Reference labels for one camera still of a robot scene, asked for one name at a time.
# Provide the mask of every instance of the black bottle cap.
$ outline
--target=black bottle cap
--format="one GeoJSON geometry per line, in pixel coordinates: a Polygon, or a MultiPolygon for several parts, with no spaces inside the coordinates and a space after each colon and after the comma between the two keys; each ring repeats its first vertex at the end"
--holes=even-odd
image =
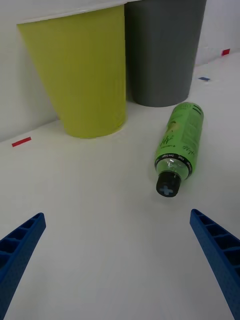
{"type": "Polygon", "coordinates": [[[173,171],[163,171],[158,177],[156,190],[161,196],[168,198],[175,197],[179,192],[181,181],[177,173],[173,171]]]}

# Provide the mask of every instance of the gray bin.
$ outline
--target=gray bin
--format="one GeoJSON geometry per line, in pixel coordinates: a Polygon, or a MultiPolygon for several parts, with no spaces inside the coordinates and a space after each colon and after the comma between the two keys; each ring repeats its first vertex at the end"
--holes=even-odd
{"type": "Polygon", "coordinates": [[[141,0],[125,5],[133,100],[166,107],[187,99],[207,0],[141,0]]]}

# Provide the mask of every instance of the green bottle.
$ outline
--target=green bottle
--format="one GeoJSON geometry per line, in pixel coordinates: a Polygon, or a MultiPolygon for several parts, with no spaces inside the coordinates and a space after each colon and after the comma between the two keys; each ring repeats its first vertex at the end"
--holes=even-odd
{"type": "Polygon", "coordinates": [[[174,108],[155,155],[160,195],[174,197],[181,182],[194,172],[203,121],[204,113],[195,103],[183,102],[174,108]]]}

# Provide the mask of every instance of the green label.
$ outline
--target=green label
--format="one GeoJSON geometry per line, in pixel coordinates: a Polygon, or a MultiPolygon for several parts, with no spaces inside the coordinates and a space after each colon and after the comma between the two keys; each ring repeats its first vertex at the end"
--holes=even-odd
{"type": "Polygon", "coordinates": [[[195,103],[177,105],[167,123],[165,135],[159,144],[155,165],[164,158],[184,162],[191,174],[196,167],[204,113],[195,103]]]}

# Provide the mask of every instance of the bottle neck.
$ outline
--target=bottle neck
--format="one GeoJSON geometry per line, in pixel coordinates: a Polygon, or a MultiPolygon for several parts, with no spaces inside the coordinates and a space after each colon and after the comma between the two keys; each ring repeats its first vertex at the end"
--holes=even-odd
{"type": "Polygon", "coordinates": [[[171,171],[180,176],[181,180],[186,180],[189,176],[188,167],[178,159],[165,158],[158,162],[156,172],[158,175],[164,171],[171,171]]]}

